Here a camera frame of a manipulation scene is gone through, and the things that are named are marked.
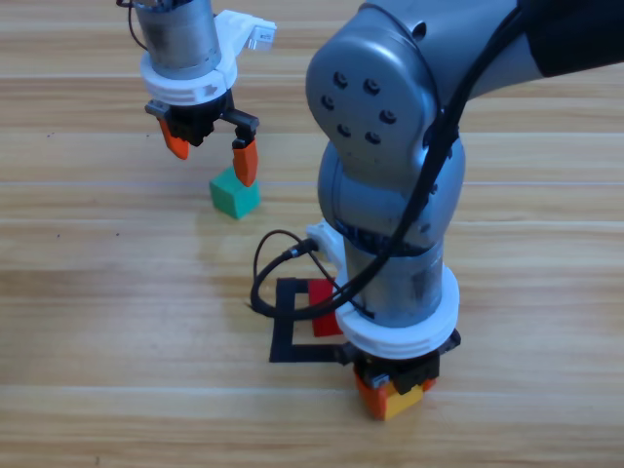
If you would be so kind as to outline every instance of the cable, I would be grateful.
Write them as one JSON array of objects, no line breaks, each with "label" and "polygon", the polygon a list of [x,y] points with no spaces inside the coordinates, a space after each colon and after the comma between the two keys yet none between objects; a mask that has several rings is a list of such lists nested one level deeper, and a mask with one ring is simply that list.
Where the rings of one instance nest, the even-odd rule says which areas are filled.
[{"label": "cable", "polygon": [[133,8],[135,7],[135,4],[133,0],[130,0],[129,2],[126,2],[126,3],[124,3],[123,0],[115,0],[115,4],[118,7],[128,9],[128,28],[130,29],[130,35],[133,36],[133,39],[138,44],[138,46],[146,51],[147,48],[142,42],[140,42],[137,35],[135,34],[135,27],[133,26]]},{"label": "cable", "polygon": [[133,39],[135,39],[135,42],[138,44],[138,46],[146,51],[147,48],[142,42],[138,40],[137,35],[135,34],[135,28],[133,27],[133,7],[134,6],[135,5],[133,4],[133,2],[130,2],[130,8],[128,8],[128,28],[130,29],[130,35],[133,36]]},{"label": "cable", "polygon": [[[433,124],[434,132],[430,145],[427,148],[420,176],[411,193],[401,221],[386,248],[355,278],[338,288],[331,296],[333,299],[331,302],[323,302],[319,305],[296,309],[288,313],[289,317],[293,320],[314,319],[326,315],[350,301],[366,287],[388,261],[392,252],[403,243],[403,239],[412,224],[420,217],[420,214],[427,206],[431,188],[442,170],[450,148],[457,140],[459,120],[477,80],[488,68],[489,64],[527,29],[533,17],[535,15],[523,16],[522,8],[517,7],[503,20],[501,26],[492,34],[485,49],[460,82],[447,108],[440,112]],[[276,258],[255,278],[251,294],[252,309],[261,315],[267,317],[285,315],[278,311],[276,307],[264,302],[258,294],[260,284],[268,276],[267,270],[269,272],[272,271],[284,261],[287,260]]]},{"label": "cable", "polygon": [[[297,253],[294,254],[293,256],[291,256],[290,258],[286,258],[283,261],[280,261],[279,263],[277,263],[275,265],[270,265],[270,264],[267,265],[262,270],[262,273],[261,273],[261,274],[263,274],[263,278],[258,280],[257,263],[258,263],[258,259],[260,257],[260,251],[262,250],[262,247],[264,246],[264,244],[266,243],[266,241],[269,238],[271,238],[272,236],[278,235],[278,234],[283,234],[283,235],[289,236],[292,239],[294,239],[297,242],[297,245],[293,246],[292,248],[290,248],[290,250],[287,251],[287,252],[291,252],[292,253],[293,251],[297,251]],[[332,277],[332,275],[323,266],[323,264],[318,259],[318,257],[315,256],[312,253],[313,250],[314,251],[318,250],[318,245],[316,244],[316,242],[312,241],[311,239],[306,239],[305,241],[303,241],[297,235],[293,234],[291,231],[287,231],[287,230],[284,230],[284,229],[275,229],[275,230],[270,231],[267,234],[265,234],[264,237],[260,240],[257,248],[255,249],[255,255],[253,256],[253,283],[257,284],[257,286],[258,286],[258,294],[259,294],[259,287],[260,287],[260,285],[262,284],[264,279],[271,273],[271,271],[273,271],[273,269],[275,269],[279,264],[283,263],[284,261],[287,261],[288,259],[291,259],[291,258],[296,258],[297,256],[301,256],[303,254],[308,254],[310,256],[310,258],[312,258],[312,261],[314,261],[314,263],[317,266],[317,268],[321,271],[321,273],[323,273],[323,276],[325,276],[325,278],[331,283],[331,285],[334,288],[336,288],[336,289],[340,289],[340,286],[335,281],[335,279]],[[330,299],[331,299],[331,297],[328,297],[328,298],[325,299],[324,302],[321,302],[321,303],[329,302]],[[357,302],[355,302],[354,300],[351,300],[350,302],[357,309],[359,309],[361,311],[365,311],[365,308],[362,305],[360,305]]]}]

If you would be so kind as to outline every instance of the white plastic collar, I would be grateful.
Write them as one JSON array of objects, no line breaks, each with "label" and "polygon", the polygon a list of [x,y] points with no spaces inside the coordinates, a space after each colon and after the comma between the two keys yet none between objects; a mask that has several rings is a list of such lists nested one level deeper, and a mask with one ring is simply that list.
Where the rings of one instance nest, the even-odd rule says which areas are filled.
[{"label": "white plastic collar", "polygon": [[[336,283],[348,281],[344,238],[325,220],[308,226],[307,236],[314,239],[320,253],[336,267]],[[445,266],[442,274],[442,300],[427,320],[405,328],[389,328],[363,317],[350,303],[335,313],[345,338],[357,348],[383,359],[412,359],[424,356],[442,346],[457,326],[459,319],[459,285]]]},{"label": "white plastic collar", "polygon": [[238,77],[236,57],[245,46],[268,51],[273,45],[277,25],[244,13],[224,10],[215,19],[221,48],[221,62],[216,70],[192,80],[165,78],[152,68],[149,53],[140,62],[140,72],[150,95],[170,105],[196,105],[210,102],[231,89]]}]

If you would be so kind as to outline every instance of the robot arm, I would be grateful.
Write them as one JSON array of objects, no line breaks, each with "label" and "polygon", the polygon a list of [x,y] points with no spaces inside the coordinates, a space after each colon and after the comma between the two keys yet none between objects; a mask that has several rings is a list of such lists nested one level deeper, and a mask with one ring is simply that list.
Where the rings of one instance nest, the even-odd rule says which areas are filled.
[{"label": "robot arm", "polygon": [[257,170],[255,131],[258,120],[235,108],[232,87],[236,57],[247,46],[269,50],[276,25],[231,11],[213,13],[210,0],[134,0],[147,44],[140,64],[152,100],[147,113],[161,126],[168,147],[187,159],[217,120],[236,126],[234,169],[250,186]]},{"label": "robot arm", "polygon": [[[624,59],[621,2],[550,4],[490,64],[472,98]],[[372,252],[378,246],[370,243],[394,232],[427,153],[427,131],[516,7],[516,0],[371,0],[313,58],[308,103],[330,139],[319,200],[334,228]],[[410,246],[426,250],[444,236],[463,180],[459,139],[451,154],[405,238]]]},{"label": "robot arm", "polygon": [[[369,0],[313,57],[306,94],[330,142],[324,221],[308,236],[336,265],[339,290],[290,316],[336,307],[341,362],[354,363],[361,392],[422,390],[459,344],[459,287],[443,257],[464,178],[465,101],[618,63],[623,23],[621,0]],[[259,283],[282,261],[252,290],[269,317],[280,311],[259,299]]]}]

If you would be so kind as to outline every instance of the wooden table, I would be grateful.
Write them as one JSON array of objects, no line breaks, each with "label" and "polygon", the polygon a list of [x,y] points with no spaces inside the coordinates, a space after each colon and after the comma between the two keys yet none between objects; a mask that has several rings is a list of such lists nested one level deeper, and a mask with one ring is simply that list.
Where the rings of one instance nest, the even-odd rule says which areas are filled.
[{"label": "wooden table", "polygon": [[320,218],[304,73],[359,3],[214,1],[280,26],[240,60],[264,200],[236,222],[208,190],[231,128],[169,154],[125,11],[0,1],[0,466],[624,465],[623,66],[469,105],[446,251],[464,341],[421,405],[374,422],[349,369],[268,364],[254,249]]}]

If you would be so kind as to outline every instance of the green cube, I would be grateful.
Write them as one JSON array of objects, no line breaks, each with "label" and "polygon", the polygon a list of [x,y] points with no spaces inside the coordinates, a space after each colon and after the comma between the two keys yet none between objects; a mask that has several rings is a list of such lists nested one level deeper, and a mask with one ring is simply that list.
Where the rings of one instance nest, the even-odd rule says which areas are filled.
[{"label": "green cube", "polygon": [[214,207],[234,219],[248,215],[260,204],[257,180],[251,187],[246,187],[236,177],[233,166],[211,180],[211,195]]}]

